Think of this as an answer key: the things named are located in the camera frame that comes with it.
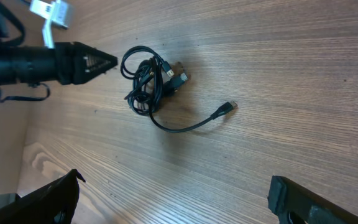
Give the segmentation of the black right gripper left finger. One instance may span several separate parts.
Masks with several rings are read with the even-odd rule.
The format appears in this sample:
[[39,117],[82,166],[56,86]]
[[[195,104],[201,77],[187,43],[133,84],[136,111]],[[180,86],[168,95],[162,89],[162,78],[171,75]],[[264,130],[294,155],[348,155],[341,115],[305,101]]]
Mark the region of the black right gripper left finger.
[[79,181],[86,182],[76,170],[0,208],[0,224],[70,224],[80,197]]

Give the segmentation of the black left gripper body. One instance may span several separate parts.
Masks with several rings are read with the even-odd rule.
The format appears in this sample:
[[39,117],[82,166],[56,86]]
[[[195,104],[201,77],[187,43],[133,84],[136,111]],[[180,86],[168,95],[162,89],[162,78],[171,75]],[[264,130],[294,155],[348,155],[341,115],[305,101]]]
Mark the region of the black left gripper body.
[[55,51],[44,47],[0,48],[0,86],[57,80]]

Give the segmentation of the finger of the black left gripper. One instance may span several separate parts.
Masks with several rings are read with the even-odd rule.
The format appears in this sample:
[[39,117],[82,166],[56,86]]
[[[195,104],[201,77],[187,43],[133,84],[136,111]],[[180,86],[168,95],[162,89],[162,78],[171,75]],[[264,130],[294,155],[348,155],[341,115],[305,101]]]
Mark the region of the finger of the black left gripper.
[[81,42],[55,44],[57,81],[82,85],[118,65],[117,57]]

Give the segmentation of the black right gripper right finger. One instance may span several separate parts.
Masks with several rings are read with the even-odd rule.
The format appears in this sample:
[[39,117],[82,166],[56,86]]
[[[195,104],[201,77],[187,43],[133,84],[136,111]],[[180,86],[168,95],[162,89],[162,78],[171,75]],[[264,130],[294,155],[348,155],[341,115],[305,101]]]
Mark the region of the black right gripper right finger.
[[358,223],[357,215],[283,176],[272,176],[267,200],[280,223]]

